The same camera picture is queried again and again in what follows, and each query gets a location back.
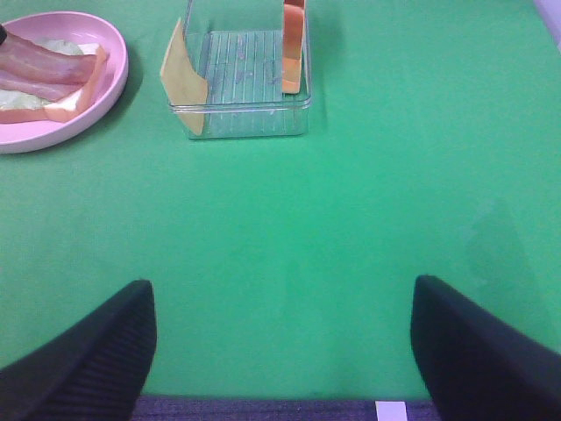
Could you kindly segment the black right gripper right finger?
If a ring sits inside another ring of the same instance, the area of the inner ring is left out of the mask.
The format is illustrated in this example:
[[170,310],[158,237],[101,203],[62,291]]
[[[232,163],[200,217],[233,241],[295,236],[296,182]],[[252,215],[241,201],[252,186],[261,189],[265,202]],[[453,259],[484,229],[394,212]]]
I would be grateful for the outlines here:
[[560,356],[432,275],[415,280],[410,341],[443,420],[558,420]]

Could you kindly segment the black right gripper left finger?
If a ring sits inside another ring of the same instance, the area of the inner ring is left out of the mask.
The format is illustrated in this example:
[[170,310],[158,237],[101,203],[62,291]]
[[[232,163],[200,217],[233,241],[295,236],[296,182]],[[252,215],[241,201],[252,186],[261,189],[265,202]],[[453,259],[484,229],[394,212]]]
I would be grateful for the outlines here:
[[1,370],[3,420],[128,420],[157,345],[153,286],[130,282]]

